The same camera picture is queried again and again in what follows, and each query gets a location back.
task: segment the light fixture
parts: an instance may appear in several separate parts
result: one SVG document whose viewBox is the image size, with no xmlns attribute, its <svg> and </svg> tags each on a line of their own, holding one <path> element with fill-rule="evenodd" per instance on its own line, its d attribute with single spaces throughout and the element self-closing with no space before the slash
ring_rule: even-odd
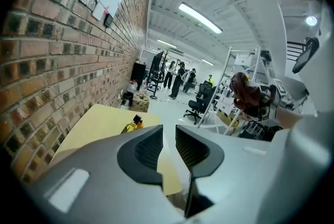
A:
<svg viewBox="0 0 334 224">
<path fill-rule="evenodd" d="M 207 64 L 210 64 L 210 65 L 214 66 L 212 63 L 209 63 L 208 61 L 206 61 L 204 59 L 202 59 L 202 61 L 205 62 L 205 63 L 207 63 Z"/>
<path fill-rule="evenodd" d="M 184 61 L 184 60 L 180 60 L 181 62 L 184 62 L 184 63 L 189 63 L 189 62 L 187 62 L 187 61 Z"/>
<path fill-rule="evenodd" d="M 314 16 L 308 16 L 306 18 L 306 23 L 309 25 L 309 26 L 314 26 L 318 23 L 318 20 L 317 18 L 315 18 Z"/>
<path fill-rule="evenodd" d="M 185 13 L 188 13 L 190 16 L 193 16 L 195 19 L 199 20 L 201 23 L 209 27 L 216 34 L 222 33 L 222 30 L 218 26 L 216 26 L 212 21 L 210 21 L 208 18 L 206 18 L 205 16 L 203 16 L 201 13 L 191 8 L 190 6 L 186 5 L 185 3 L 181 3 L 179 9 L 184 11 Z"/>
<path fill-rule="evenodd" d="M 177 48 L 177 46 L 174 46 L 174 45 L 169 44 L 169 43 L 167 43 L 167 42 L 161 41 L 160 39 L 158 39 L 158 41 L 161 42 L 161 43 L 164 43 L 164 44 L 166 44 L 166 45 L 168 45 L 168 46 L 171 46 L 172 48 Z"/>
</svg>

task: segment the black pants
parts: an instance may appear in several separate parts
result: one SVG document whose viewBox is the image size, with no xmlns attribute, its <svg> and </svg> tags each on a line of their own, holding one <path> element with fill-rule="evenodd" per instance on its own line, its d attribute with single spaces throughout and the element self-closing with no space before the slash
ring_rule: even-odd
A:
<svg viewBox="0 0 334 224">
<path fill-rule="evenodd" d="M 170 72 L 167 72 L 165 81 L 163 82 L 163 87 L 165 88 L 168 82 L 168 88 L 171 88 L 172 80 L 173 80 L 173 75 Z"/>
<path fill-rule="evenodd" d="M 184 85 L 184 88 L 183 88 L 183 91 L 184 92 L 188 92 L 189 88 L 192 86 L 192 83 L 190 82 L 187 82 L 185 85 Z"/>
<path fill-rule="evenodd" d="M 172 98 L 176 98 L 177 97 L 177 94 L 178 94 L 178 91 L 180 89 L 180 85 L 181 84 L 182 84 L 182 80 L 181 79 L 176 78 L 174 80 L 174 84 L 173 84 L 173 88 L 172 88 L 172 94 L 171 94 Z"/>
</svg>

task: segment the office chair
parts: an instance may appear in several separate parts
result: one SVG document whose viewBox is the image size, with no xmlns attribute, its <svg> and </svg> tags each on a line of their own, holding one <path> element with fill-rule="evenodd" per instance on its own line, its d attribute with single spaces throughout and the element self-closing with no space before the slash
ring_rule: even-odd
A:
<svg viewBox="0 0 334 224">
<path fill-rule="evenodd" d="M 216 87 L 210 88 L 210 91 L 208 92 L 208 94 L 206 95 L 206 97 L 204 99 L 196 98 L 197 101 L 189 101 L 188 105 L 193 110 L 193 112 L 189 111 L 189 110 L 186 110 L 186 113 L 189 112 L 189 114 L 184 114 L 183 117 L 185 117 L 186 115 L 192 115 L 195 118 L 194 125 L 196 125 L 197 124 L 197 119 L 201 119 L 199 114 L 200 113 L 205 113 L 205 110 L 210 103 L 210 100 L 212 98 L 212 95 L 213 95 L 215 89 L 216 89 Z"/>
<path fill-rule="evenodd" d="M 212 88 L 212 83 L 210 83 L 209 81 L 204 81 L 203 85 L 209 88 Z"/>
<path fill-rule="evenodd" d="M 199 90 L 198 92 L 195 92 L 196 100 L 199 101 L 199 99 L 205 99 L 210 92 L 210 89 L 211 88 L 206 87 L 204 84 L 199 84 Z"/>
</svg>

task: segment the woman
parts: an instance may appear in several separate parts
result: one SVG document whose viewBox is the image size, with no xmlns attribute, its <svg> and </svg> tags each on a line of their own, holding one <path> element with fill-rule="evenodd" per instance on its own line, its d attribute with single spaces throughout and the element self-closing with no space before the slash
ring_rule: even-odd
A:
<svg viewBox="0 0 334 224">
<path fill-rule="evenodd" d="M 172 80 L 173 80 L 173 72 L 175 70 L 175 61 L 171 62 L 171 65 L 168 68 L 168 72 L 166 74 L 165 80 L 163 82 L 163 87 L 165 88 L 167 86 L 167 82 L 168 82 L 168 89 L 171 89 L 171 84 L 172 84 Z"/>
<path fill-rule="evenodd" d="M 184 85 L 184 88 L 183 88 L 183 91 L 184 91 L 185 93 L 188 92 L 190 86 L 191 86 L 192 83 L 194 82 L 195 77 L 196 77 L 196 69 L 193 68 L 193 70 L 190 72 L 189 79 L 188 79 L 187 83 Z"/>
<path fill-rule="evenodd" d="M 184 68 L 185 64 L 184 62 L 179 63 L 179 70 L 177 71 L 176 78 L 174 80 L 173 88 L 172 88 L 172 94 L 169 95 L 173 100 L 176 99 L 178 91 L 180 89 L 180 85 L 182 84 L 182 76 L 186 73 L 186 70 Z"/>
</svg>

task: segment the table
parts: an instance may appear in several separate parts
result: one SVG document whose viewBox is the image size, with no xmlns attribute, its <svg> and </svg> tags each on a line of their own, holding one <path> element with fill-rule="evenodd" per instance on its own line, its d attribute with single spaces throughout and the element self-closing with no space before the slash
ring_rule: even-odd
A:
<svg viewBox="0 0 334 224">
<path fill-rule="evenodd" d="M 124 126 L 129 124 L 136 114 L 141 116 L 144 127 L 156 126 L 160 123 L 157 114 L 122 110 L 100 104 L 93 105 L 68 133 L 50 165 L 56 164 L 76 149 L 95 140 L 117 135 L 122 136 L 123 134 L 120 133 Z M 177 170 L 165 148 L 160 153 L 157 171 L 162 174 L 165 195 L 178 193 L 182 190 Z"/>
</svg>

